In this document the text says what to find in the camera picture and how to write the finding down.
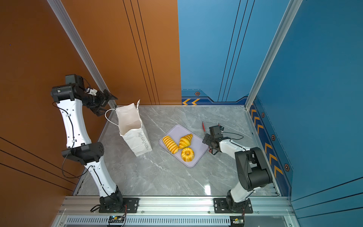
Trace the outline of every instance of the paper bag handle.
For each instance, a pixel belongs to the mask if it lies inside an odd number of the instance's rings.
[[[137,111],[137,113],[139,113],[139,105],[140,105],[140,100],[137,101],[137,105],[136,105],[136,111]]]
[[[116,125],[115,123],[113,123],[112,121],[110,121],[110,119],[108,119],[108,118],[107,118],[107,116],[106,116],[106,113],[107,113],[108,111],[110,111],[110,110],[114,110],[114,111],[116,111],[115,109],[109,109],[109,110],[107,110],[107,111],[105,112],[105,118],[106,118],[109,122],[111,122],[112,124]]]

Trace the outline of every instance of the aluminum frame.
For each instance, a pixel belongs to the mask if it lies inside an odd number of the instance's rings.
[[[85,44],[83,43],[76,27],[74,26],[72,20],[70,19],[66,9],[64,8],[61,0],[47,0],[50,7],[52,8],[54,14],[57,16],[59,22],[61,23],[64,31],[67,33],[69,39],[71,40],[73,46],[77,50],[82,61],[86,65],[88,71],[96,82],[98,88],[103,90],[108,90],[108,87],[103,80],[101,74],[99,73],[96,64],[94,63],[90,53],[88,52]],[[110,100],[108,104],[112,107],[116,107],[115,100]]]
[[[127,196],[129,198],[140,198],[137,213],[127,214],[128,217],[142,216],[194,216],[201,217],[220,217],[220,216],[241,216],[242,214],[214,213],[213,198],[224,198],[223,196]],[[288,197],[282,196],[250,196],[253,207],[252,214],[245,216],[284,216],[287,223],[295,218],[294,210]],[[100,214],[90,213],[90,209],[99,203],[99,196],[67,196],[58,211],[52,226],[60,226],[69,215],[86,216],[110,216],[114,213]]]
[[[280,46],[291,26],[291,23],[295,18],[297,11],[300,8],[301,3],[302,0],[290,0],[286,8],[286,11],[281,19],[280,25],[277,28],[276,34],[271,42],[270,48],[267,51],[266,57],[261,65],[260,71],[258,72],[256,80],[254,81],[252,89],[248,95],[245,104],[246,110],[250,109],[254,101],[254,98],[256,98],[258,90],[260,89],[262,82],[264,81],[267,72],[269,71],[272,65],[273,60],[275,59],[276,54],[280,49]]]

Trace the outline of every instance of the yellow chevron arrow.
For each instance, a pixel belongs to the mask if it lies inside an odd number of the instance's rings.
[[[199,101],[199,100],[200,100],[200,98],[197,98],[194,102],[192,102],[193,105],[197,105],[196,102]]]
[[[275,178],[276,178],[276,171],[279,171],[283,175],[282,171],[277,166],[275,166],[275,170],[274,170],[274,172],[275,172]]]
[[[262,125],[257,125],[257,134],[259,135],[260,134],[260,128],[264,128]]]
[[[183,102],[183,104],[184,105],[187,105],[187,102],[190,100],[190,98],[188,98],[187,100],[185,100],[184,102]]]
[[[265,153],[267,154],[267,148],[271,148],[272,149],[272,146],[271,145],[269,145],[269,144],[267,144],[267,143],[265,143]]]
[[[251,117],[253,118],[253,112],[256,112],[257,113],[257,111],[256,110],[251,110]]]
[[[271,165],[271,158],[273,158],[277,161],[277,158],[270,153],[270,165]]]
[[[254,125],[256,125],[256,120],[259,120],[259,117],[254,117]]]

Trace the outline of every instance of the lavender tray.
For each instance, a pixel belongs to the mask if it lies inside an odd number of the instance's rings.
[[[185,135],[189,135],[189,134],[193,134],[193,138],[192,138],[192,142],[191,145],[189,146],[191,149],[193,149],[194,151],[194,159],[191,162],[185,162],[182,159],[182,149],[180,149],[177,153],[173,154],[179,161],[181,161],[184,165],[188,166],[188,167],[193,167],[195,166],[195,164],[199,161],[199,159],[203,156],[203,154],[205,153],[205,151],[209,148],[208,145],[202,143],[202,139],[200,137],[198,137],[196,134],[192,133],[191,131],[189,131],[188,129],[184,128],[181,125],[175,125],[172,129],[170,129],[170,131],[168,131],[160,140],[159,140],[159,144],[160,146],[162,146],[165,150],[167,150],[169,152],[169,150],[166,148],[164,142],[163,142],[163,138],[165,136],[170,136],[178,145],[180,138],[185,136]]]

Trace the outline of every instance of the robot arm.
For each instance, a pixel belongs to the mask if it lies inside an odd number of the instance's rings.
[[[107,90],[85,89],[83,78],[75,74],[66,76],[66,85],[53,87],[51,95],[62,114],[66,129],[67,150],[62,151],[62,156],[80,162],[88,169],[98,187],[100,213],[122,211],[122,194],[105,166],[103,145],[101,142],[91,142],[82,113],[82,106],[86,106],[101,116],[106,111],[103,107],[108,101],[117,98]]]
[[[234,142],[222,134],[223,127],[216,125],[209,128],[210,134],[206,134],[203,143],[222,153],[226,153],[236,160],[239,182],[227,193],[226,202],[232,212],[240,212],[241,207],[249,202],[248,197],[259,187],[272,182],[272,174],[269,171],[262,150],[258,147],[250,148]]]

